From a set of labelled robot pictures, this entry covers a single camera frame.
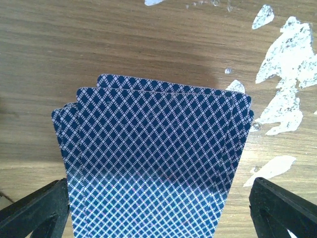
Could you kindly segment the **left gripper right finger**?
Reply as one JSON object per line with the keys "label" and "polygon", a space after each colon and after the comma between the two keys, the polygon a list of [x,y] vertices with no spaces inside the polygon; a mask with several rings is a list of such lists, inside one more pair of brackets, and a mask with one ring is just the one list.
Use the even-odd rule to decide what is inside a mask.
{"label": "left gripper right finger", "polygon": [[317,236],[317,206],[268,181],[256,178],[249,196],[250,215],[259,238]]}

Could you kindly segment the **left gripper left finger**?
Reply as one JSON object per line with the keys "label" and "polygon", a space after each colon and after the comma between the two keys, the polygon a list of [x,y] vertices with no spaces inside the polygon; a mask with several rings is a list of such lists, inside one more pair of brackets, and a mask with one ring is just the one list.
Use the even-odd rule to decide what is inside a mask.
{"label": "left gripper left finger", "polygon": [[55,180],[0,211],[0,236],[60,238],[69,213],[67,181]]}

